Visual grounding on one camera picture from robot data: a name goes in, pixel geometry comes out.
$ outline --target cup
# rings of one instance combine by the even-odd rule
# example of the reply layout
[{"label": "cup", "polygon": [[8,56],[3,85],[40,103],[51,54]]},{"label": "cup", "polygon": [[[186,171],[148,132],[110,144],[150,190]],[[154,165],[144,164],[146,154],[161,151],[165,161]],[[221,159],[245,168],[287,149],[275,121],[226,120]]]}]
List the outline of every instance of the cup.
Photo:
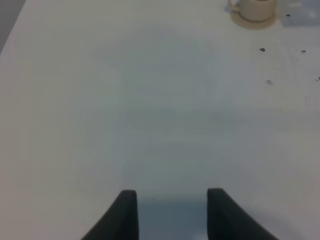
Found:
[{"label": "cup", "polygon": [[273,15],[277,0],[239,0],[237,5],[228,0],[228,6],[248,21],[263,22]]}]

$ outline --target white tabletop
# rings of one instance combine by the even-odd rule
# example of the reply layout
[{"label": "white tabletop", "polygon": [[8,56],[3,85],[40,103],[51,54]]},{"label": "white tabletop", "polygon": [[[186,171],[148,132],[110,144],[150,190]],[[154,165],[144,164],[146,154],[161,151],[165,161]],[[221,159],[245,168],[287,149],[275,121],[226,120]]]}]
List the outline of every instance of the white tabletop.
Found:
[{"label": "white tabletop", "polygon": [[226,4],[27,0],[0,55],[1,239],[78,240],[123,189],[142,240],[206,239],[214,187],[319,239],[320,4],[258,31]]}]

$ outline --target saucer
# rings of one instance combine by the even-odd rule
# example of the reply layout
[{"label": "saucer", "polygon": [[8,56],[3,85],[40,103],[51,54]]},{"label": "saucer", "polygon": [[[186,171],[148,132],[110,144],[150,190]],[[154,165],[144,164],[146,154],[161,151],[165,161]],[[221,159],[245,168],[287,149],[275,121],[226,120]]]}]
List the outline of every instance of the saucer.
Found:
[{"label": "saucer", "polygon": [[251,30],[259,30],[259,29],[266,29],[272,26],[277,20],[277,14],[276,14],[276,11],[274,11],[272,16],[264,21],[249,21],[244,19],[239,12],[232,11],[231,19],[235,24],[243,28],[251,29]]}]

